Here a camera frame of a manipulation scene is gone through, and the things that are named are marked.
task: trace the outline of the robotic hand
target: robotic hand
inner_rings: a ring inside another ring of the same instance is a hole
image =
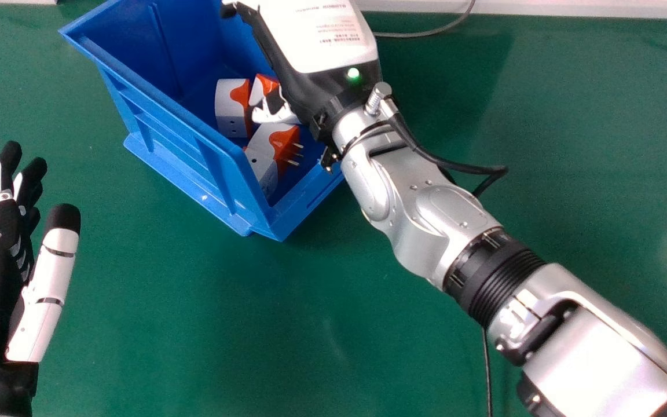
[[[455,298],[517,367],[539,417],[667,417],[667,348],[558,264],[509,236],[416,145],[349,0],[224,1],[240,15],[302,124],[365,218],[413,274]]]
[[[21,156],[16,142],[0,153],[0,416],[11,417],[32,415],[38,362],[63,308],[81,228],[76,207],[53,208],[35,263],[30,235],[47,166],[35,158],[12,180]]]

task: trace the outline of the screw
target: screw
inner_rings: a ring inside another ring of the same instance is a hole
[[[365,104],[365,112],[370,116],[377,116],[379,113],[379,103],[382,102],[383,98],[392,95],[392,93],[393,88],[387,82],[378,82],[375,84],[370,97],[367,99],[367,104]]]

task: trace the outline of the green surface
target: green surface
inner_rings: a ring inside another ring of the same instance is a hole
[[[275,243],[122,148],[95,66],[56,32],[97,4],[0,7],[0,147],[49,161],[41,209],[84,214],[35,414],[483,415],[478,325],[397,264],[345,185]],[[417,19],[372,20],[444,20]],[[474,16],[380,54],[425,145],[511,167],[482,198],[507,229],[667,343],[667,21]],[[497,415],[527,415],[493,364]]]

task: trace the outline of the green light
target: green light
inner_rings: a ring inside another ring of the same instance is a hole
[[[362,76],[362,74],[360,74],[359,69],[349,68],[349,70],[346,71],[346,78],[350,79],[351,81],[357,81],[360,79],[360,76]]]

